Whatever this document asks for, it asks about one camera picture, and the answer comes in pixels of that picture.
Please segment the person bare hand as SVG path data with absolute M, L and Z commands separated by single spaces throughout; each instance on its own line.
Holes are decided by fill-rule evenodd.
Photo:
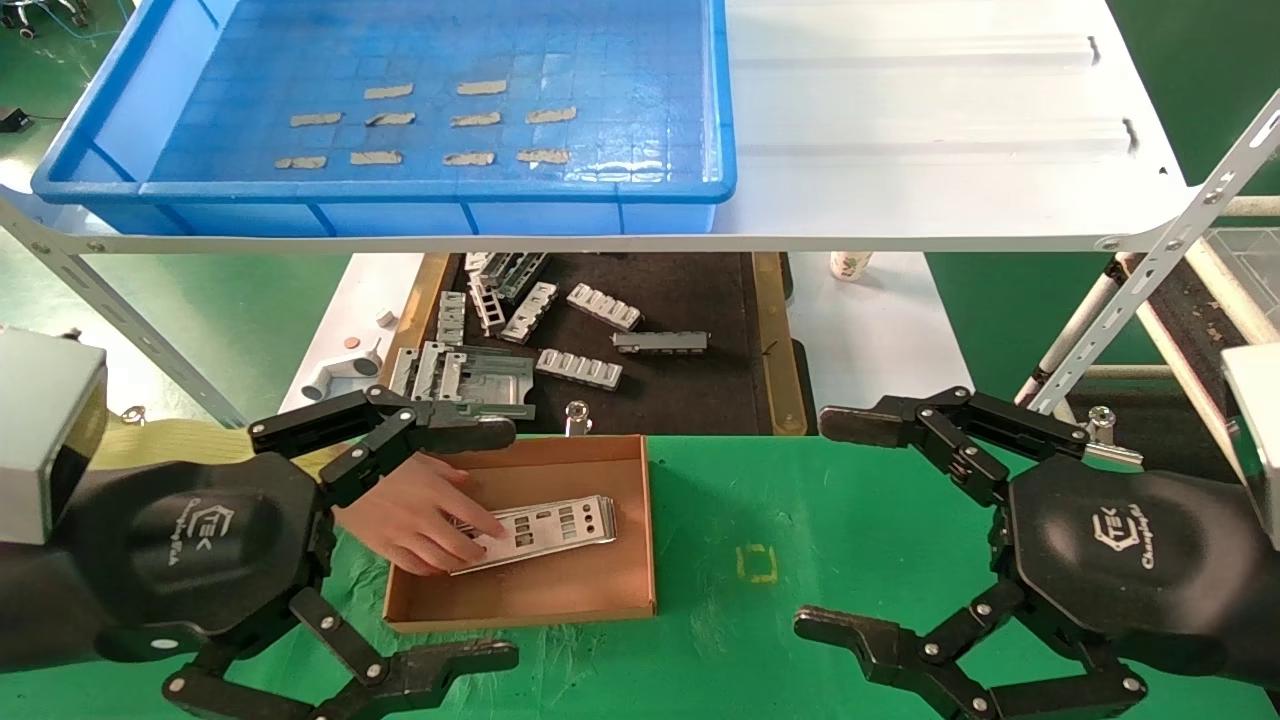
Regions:
M 335 509 L 335 524 L 404 571 L 419 577 L 457 571 L 483 561 L 486 550 L 456 520 L 483 536 L 508 536 L 467 495 L 468 479 L 466 470 L 416 454 L 349 506 Z

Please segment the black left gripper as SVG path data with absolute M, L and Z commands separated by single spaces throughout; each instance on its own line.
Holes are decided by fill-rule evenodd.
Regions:
M 372 386 L 255 421 L 248 436 L 265 455 L 95 473 L 74 492 L 70 559 L 102 612 L 99 657 L 137 664 L 202 647 L 163 688 L 200 719 L 384 719 L 439 707 L 461 676 L 517 666 L 518 648 L 497 639 L 380 656 L 305 588 L 321 570 L 312 544 L 326 523 L 323 497 L 347 507 L 417 454 L 506 448 L 517 436 L 511 419 Z M 321 491 L 284 459 L 334 447 L 342 451 L 320 469 Z M 227 680 L 238 657 L 297 625 L 349 671 L 333 697 L 311 705 Z

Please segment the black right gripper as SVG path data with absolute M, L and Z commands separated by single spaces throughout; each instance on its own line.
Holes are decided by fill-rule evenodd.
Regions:
M 851 651 L 868 682 L 916 694 L 942 719 L 1119 717 L 1148 696 L 1119 656 L 1277 688 L 1277 551 L 1242 486 L 1087 466 L 1075 460 L 1082 428 L 966 388 L 824 406 L 820 436 L 913 447 L 975 503 L 1007 503 L 1024 584 L 997 582 L 925 634 L 801 606 L 796 635 Z M 983 445 L 1041 464 L 1010 484 Z M 969 676 L 961 660 L 1011 620 L 1082 671 L 993 687 Z

